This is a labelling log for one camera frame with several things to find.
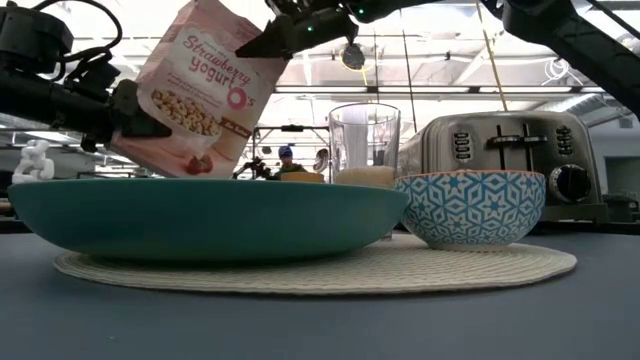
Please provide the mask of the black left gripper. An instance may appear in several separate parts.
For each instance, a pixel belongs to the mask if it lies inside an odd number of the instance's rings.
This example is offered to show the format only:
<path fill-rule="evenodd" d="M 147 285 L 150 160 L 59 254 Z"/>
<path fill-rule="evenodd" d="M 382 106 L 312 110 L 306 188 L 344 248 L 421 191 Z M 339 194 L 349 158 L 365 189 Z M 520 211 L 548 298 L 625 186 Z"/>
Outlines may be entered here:
<path fill-rule="evenodd" d="M 74 69 L 74 93 L 98 107 L 87 115 L 90 125 L 88 130 L 82 130 L 81 148 L 96 150 L 98 144 L 109 144 L 116 131 L 128 138 L 170 137 L 172 130 L 156 119 L 136 117 L 137 85 L 132 80 L 122 80 L 109 90 L 121 73 L 110 63 L 111 59 L 111 53 L 84 58 Z"/>

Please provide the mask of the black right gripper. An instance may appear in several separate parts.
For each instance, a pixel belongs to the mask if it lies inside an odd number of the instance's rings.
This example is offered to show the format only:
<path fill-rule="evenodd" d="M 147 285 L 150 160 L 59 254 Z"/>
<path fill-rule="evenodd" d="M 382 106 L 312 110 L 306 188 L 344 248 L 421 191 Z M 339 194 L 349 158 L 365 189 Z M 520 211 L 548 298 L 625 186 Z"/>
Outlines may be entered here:
<path fill-rule="evenodd" d="M 276 15 L 261 34 L 240 46 L 239 58 L 291 59 L 295 53 L 344 37 L 352 44 L 359 27 L 340 1 L 269 0 Z"/>

